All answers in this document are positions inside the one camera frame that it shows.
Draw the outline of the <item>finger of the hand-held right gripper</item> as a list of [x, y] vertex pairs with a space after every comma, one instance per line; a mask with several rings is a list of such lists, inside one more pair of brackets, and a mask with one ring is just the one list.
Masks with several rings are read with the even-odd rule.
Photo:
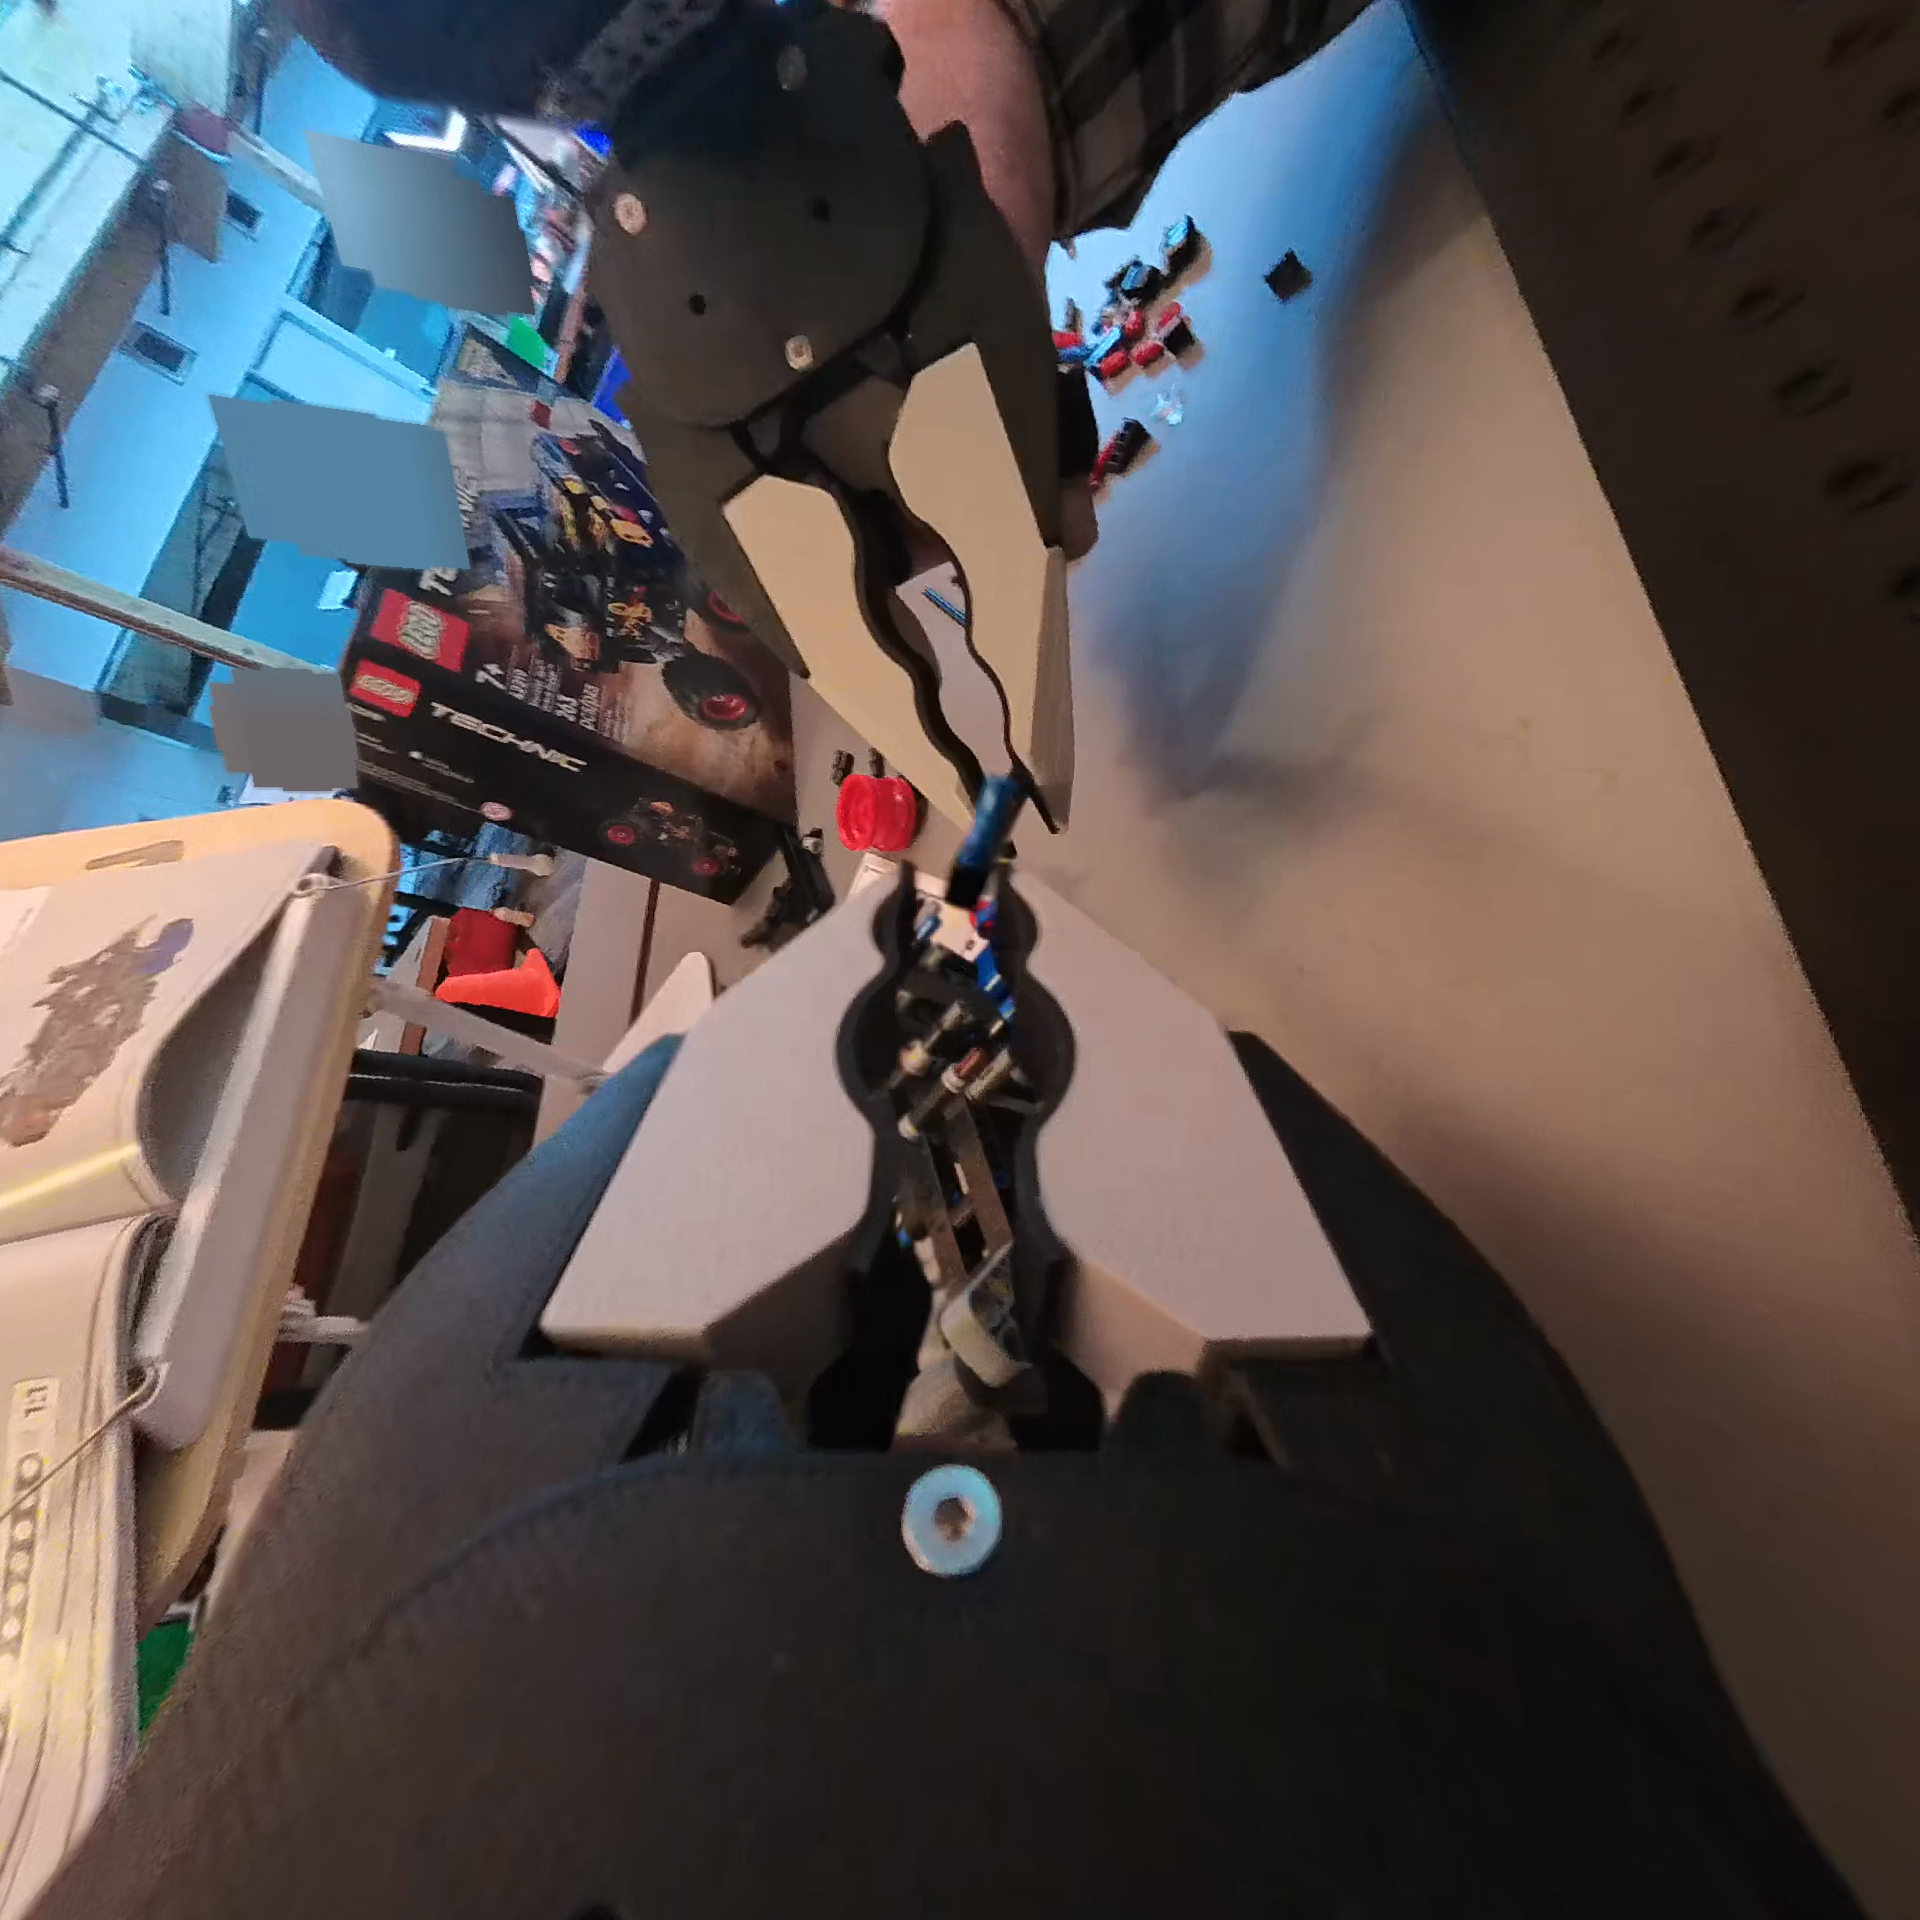
[[[1009, 772], [1036, 799], [1039, 526], [1020, 502], [969, 507], [950, 494], [937, 509], [965, 591], [965, 646], [996, 689]], [[965, 822], [986, 777], [948, 722], [937, 664], [899, 633], [897, 591], [873, 558], [877, 531], [860, 533], [833, 493], [769, 474], [723, 517], [815, 695], [936, 811]]]
[[1067, 563], [1042, 528], [979, 345], [911, 374], [885, 452], [902, 505], [955, 565], [967, 646], [998, 689], [1009, 767], [1060, 837], [1075, 783]]

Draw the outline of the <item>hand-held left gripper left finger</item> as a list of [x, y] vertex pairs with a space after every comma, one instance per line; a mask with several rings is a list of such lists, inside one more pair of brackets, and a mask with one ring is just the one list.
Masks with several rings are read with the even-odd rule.
[[894, 1002], [915, 878], [872, 881], [652, 1048], [644, 1114], [539, 1308], [560, 1352], [772, 1385], [815, 1445], [894, 1445], [920, 1283], [858, 1024]]

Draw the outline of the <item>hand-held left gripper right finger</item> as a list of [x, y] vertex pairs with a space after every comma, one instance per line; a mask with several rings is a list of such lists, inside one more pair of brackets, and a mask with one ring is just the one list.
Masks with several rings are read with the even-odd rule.
[[1374, 1327], [1214, 1014], [1038, 881], [1021, 984], [1064, 1021], [1064, 1092], [1036, 1132], [1067, 1255], [1056, 1343], [1116, 1417], [1148, 1379], [1329, 1363]]

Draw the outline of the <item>black blue toy car chassis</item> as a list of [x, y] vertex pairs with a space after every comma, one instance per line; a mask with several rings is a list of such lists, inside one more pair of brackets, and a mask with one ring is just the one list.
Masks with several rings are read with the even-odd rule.
[[896, 1151], [894, 1240], [926, 1286], [902, 1447], [999, 1457], [1045, 1411], [1021, 1151], [1039, 1117], [1014, 1044], [1014, 993], [979, 916], [915, 888], [881, 1084]]

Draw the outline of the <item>blue connector pin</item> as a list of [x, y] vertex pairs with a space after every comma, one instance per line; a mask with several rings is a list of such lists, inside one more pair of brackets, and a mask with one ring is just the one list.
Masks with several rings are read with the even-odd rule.
[[1008, 852], [1020, 815], [1034, 797], [1021, 772], [989, 777], [979, 785], [972, 824], [948, 869], [946, 903], [972, 913]]

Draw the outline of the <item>person's right forearm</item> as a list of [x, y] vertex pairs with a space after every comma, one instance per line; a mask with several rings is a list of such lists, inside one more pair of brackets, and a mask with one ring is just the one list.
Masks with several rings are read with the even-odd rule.
[[1006, 3], [1034, 68], [1051, 240], [1124, 228], [1188, 133], [1332, 44], [1363, 3]]

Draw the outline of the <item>grey desk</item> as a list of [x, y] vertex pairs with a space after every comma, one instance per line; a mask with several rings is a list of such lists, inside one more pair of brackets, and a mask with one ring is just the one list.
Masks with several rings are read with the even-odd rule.
[[1916, 1240], [1404, 13], [1053, 296], [1179, 214], [1201, 353], [1169, 425], [1100, 406], [1158, 446], [1069, 579], [1069, 828], [1020, 864], [1489, 1258], [1801, 1817], [1916, 1916]]

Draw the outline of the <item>person's right hand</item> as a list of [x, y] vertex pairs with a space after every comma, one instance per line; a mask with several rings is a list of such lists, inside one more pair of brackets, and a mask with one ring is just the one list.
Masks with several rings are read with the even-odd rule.
[[1015, 23], [996, 3], [884, 3], [899, 58], [897, 100], [921, 138], [962, 129], [979, 182], [1043, 281], [1058, 214], [1058, 166], [1043, 85]]

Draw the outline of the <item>pile of small red pieces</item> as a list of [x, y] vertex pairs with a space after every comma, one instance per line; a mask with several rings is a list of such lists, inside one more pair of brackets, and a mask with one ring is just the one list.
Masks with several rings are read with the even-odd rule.
[[1174, 423], [1182, 406], [1171, 378], [1201, 353], [1188, 285], [1207, 259], [1207, 238], [1185, 214], [1161, 228], [1156, 253], [1124, 259], [1090, 306], [1067, 298], [1053, 316], [1062, 465], [1096, 501], [1156, 452], [1158, 436], [1134, 415], [1101, 426], [1094, 402], [1134, 394]]

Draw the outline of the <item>red toy wheel hub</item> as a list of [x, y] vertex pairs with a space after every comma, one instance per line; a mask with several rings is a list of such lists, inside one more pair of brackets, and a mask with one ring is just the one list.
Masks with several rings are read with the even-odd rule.
[[847, 852], [909, 852], [923, 827], [917, 789], [889, 774], [846, 774], [833, 792], [833, 832]]

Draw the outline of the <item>black toy set box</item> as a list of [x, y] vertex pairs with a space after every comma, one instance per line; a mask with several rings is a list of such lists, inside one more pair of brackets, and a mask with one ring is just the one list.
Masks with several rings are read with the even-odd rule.
[[474, 327], [428, 420], [465, 557], [362, 573], [362, 789], [735, 903], [796, 824], [788, 671], [690, 565], [621, 423]]

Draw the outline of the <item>white book stand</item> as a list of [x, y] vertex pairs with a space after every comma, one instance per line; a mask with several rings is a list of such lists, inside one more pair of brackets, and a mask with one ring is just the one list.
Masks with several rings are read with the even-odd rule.
[[38, 894], [4, 940], [4, 1014], [29, 1014], [28, 945], [55, 903], [98, 913], [107, 884], [140, 882], [150, 919], [215, 933], [212, 964], [147, 1001], [129, 1042], [75, 1113], [105, 1128], [63, 1160], [28, 1148], [4, 1164], [4, 1247], [107, 1221], [171, 1221], [137, 1308], [107, 1316], [111, 1379], [137, 1375], [137, 1407], [107, 1419], [140, 1434], [135, 1493], [114, 1551], [140, 1621], [155, 1621], [202, 1565], [277, 1343], [351, 1057], [371, 1005], [457, 1036], [539, 1080], [594, 1092], [601, 1067], [542, 1046], [434, 997], [376, 981], [396, 837], [362, 804], [308, 799], [167, 822], [4, 841], [4, 892]]

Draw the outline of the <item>white instruction booklet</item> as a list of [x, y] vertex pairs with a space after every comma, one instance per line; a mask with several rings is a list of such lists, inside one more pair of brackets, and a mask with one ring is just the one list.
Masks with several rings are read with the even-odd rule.
[[132, 1357], [284, 910], [284, 839], [4, 894], [2, 1898], [28, 1916], [135, 1740]]

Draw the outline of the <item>black dimpled foam pad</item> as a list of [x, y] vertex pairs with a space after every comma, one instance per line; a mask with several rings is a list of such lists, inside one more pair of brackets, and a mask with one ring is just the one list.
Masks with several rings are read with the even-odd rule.
[[1406, 13], [1916, 1218], [1918, 7]]

